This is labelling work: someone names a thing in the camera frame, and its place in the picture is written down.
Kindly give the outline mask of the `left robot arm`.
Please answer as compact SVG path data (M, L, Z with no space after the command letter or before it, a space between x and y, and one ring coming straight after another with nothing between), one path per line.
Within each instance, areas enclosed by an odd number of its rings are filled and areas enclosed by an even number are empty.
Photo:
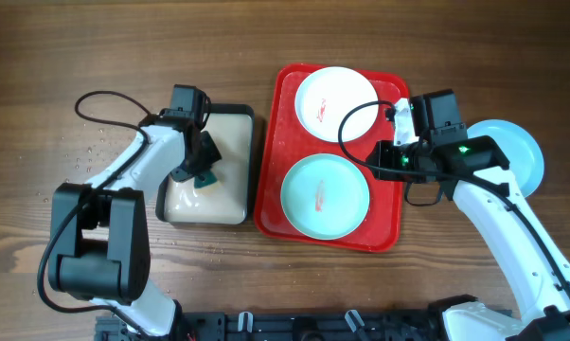
M195 188L216 183L211 167L220 152L205 130L212 109L195 86L175 85L169 107L145 113L136 137L106 170L84 184L61 184L54 192L50 237L39 263L37 291L52 310L51 287L84 306L75 313L105 310L138 340L193 340L196 332L181 305L149 278L151 251L146 203L168 180Z

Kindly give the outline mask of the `green yellow scrub sponge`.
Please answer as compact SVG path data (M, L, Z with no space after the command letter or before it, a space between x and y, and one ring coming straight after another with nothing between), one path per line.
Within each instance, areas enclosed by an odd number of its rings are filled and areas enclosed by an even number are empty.
M208 188L217 184L219 181L217 175L212 170L203 170L194 176L193 187L195 189Z

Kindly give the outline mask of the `light blue round plate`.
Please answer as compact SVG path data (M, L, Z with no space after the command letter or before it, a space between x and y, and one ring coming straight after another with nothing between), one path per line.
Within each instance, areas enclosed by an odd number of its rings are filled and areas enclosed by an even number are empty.
M542 150L522 127L501 119L488 119L473 124L468 129L469 137L491 137L510 162L510 169L524 197L533 194L544 176Z

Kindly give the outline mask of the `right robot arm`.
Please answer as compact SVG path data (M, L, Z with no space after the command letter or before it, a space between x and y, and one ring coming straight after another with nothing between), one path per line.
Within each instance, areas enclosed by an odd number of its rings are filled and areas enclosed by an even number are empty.
M570 340L570 264L528 205L502 147L488 135L468 135L451 90L382 105L395 137L377 142L366 167L378 180L436 183L484 239L521 314L520 321L481 317L458 303L441 314L446 337Z

